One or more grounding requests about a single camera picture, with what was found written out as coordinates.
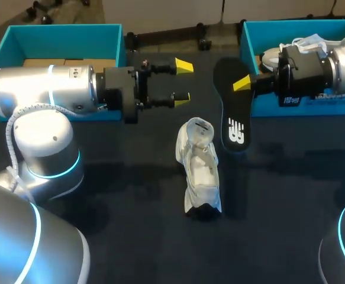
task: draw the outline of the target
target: cardboard box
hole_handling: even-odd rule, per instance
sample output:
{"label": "cardboard box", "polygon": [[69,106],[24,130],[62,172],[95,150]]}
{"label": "cardboard box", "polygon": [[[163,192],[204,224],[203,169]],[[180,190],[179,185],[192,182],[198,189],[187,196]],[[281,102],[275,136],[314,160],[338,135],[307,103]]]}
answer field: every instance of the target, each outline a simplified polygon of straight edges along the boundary
{"label": "cardboard box", "polygon": [[64,59],[25,59],[24,67],[47,67],[50,65],[63,66]]}
{"label": "cardboard box", "polygon": [[115,67],[113,59],[25,59],[24,67],[48,67],[91,65],[96,73],[103,72],[106,67]]}
{"label": "cardboard box", "polygon": [[96,73],[102,73],[106,67],[115,67],[115,60],[112,59],[67,59],[64,65],[76,66],[76,65],[91,65]]}

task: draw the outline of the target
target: teal box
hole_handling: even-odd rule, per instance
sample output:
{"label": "teal box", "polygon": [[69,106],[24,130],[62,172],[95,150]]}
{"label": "teal box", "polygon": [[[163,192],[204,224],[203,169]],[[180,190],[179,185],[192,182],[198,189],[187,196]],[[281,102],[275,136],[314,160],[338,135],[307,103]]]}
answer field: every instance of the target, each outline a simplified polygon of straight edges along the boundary
{"label": "teal box", "polygon": [[[22,66],[25,59],[115,59],[126,66],[121,25],[13,25],[0,44],[0,68]],[[70,120],[120,120],[119,111],[102,111]]]}
{"label": "teal box", "polygon": [[[240,57],[252,74],[259,74],[255,56],[280,43],[318,34],[326,40],[345,38],[345,20],[288,20],[245,22],[241,36]],[[330,95],[318,99],[304,97],[300,105],[279,107],[274,93],[258,96],[252,106],[253,117],[284,117],[304,115],[345,115],[345,95],[335,98]]]}

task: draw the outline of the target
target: new balance logo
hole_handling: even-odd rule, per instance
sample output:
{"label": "new balance logo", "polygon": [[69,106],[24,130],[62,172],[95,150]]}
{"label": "new balance logo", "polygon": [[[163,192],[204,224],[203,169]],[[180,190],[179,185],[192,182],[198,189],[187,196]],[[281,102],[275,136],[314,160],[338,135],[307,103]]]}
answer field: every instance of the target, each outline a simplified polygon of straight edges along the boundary
{"label": "new balance logo", "polygon": [[229,139],[231,142],[237,142],[239,144],[244,143],[244,125],[232,120],[229,117]]}

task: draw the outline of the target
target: white cable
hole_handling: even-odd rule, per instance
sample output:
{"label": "white cable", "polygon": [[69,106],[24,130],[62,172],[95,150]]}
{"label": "white cable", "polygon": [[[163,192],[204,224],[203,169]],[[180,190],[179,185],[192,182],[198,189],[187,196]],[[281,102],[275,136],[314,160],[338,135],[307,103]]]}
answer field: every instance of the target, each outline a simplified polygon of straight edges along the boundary
{"label": "white cable", "polygon": [[107,105],[102,105],[97,108],[97,111],[106,111],[107,110]]}
{"label": "white cable", "polygon": [[24,191],[25,195],[27,196],[28,200],[36,205],[36,200],[34,200],[34,197],[32,196],[31,192],[28,190],[26,184],[24,181],[19,177],[15,175],[14,169],[11,166],[7,167],[7,171],[13,176],[13,178],[17,181],[17,184],[20,185],[22,190]]}
{"label": "white cable", "polygon": [[74,112],[69,111],[66,108],[62,108],[62,107],[57,106],[57,105],[43,104],[40,102],[31,104],[28,106],[24,106],[24,107],[16,107],[14,109],[12,116],[8,120],[7,127],[5,128],[5,137],[7,140],[9,156],[11,158],[12,168],[14,170],[14,177],[15,177],[15,178],[13,178],[13,181],[12,181],[11,185],[9,186],[9,190],[11,192],[15,191],[15,188],[16,188],[17,183],[18,183],[17,180],[20,178],[18,175],[17,156],[15,154],[14,146],[13,146],[13,142],[12,142],[12,128],[13,128],[14,122],[19,117],[21,117],[25,114],[29,114],[29,113],[34,112],[34,111],[42,111],[42,110],[46,110],[46,109],[53,109],[53,110],[61,112],[62,114],[71,115],[73,117],[84,117],[84,115],[75,114]]}

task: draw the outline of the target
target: sticker label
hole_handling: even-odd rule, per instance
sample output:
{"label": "sticker label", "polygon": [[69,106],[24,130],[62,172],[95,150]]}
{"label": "sticker label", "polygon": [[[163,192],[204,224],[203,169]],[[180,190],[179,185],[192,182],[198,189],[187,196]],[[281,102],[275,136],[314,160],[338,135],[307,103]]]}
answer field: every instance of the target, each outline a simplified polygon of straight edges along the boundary
{"label": "sticker label", "polygon": [[305,105],[345,105],[345,95],[321,93],[315,99],[307,99]]}
{"label": "sticker label", "polygon": [[284,98],[283,106],[284,107],[297,107],[301,102],[301,98],[294,98],[292,96],[287,96]]}

